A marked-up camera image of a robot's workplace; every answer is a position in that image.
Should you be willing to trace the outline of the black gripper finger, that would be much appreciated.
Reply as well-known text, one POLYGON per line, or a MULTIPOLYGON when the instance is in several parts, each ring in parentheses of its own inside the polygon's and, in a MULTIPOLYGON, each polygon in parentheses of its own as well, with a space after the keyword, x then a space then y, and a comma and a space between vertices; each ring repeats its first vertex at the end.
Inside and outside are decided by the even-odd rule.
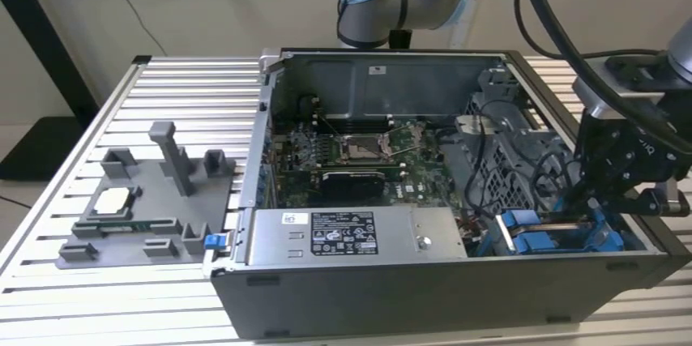
POLYGON ((637 216, 689 216, 691 214, 690 202, 681 190, 669 193, 657 187, 645 188, 642 191, 634 188, 625 191, 602 189, 593 192, 593 197, 610 213, 637 216))
POLYGON ((573 183, 562 194, 559 211, 567 216, 587 214, 602 208, 593 192, 602 189, 625 191, 635 187, 623 179, 634 154, 623 152, 626 145, 623 120, 581 119, 574 162, 567 164, 573 183))

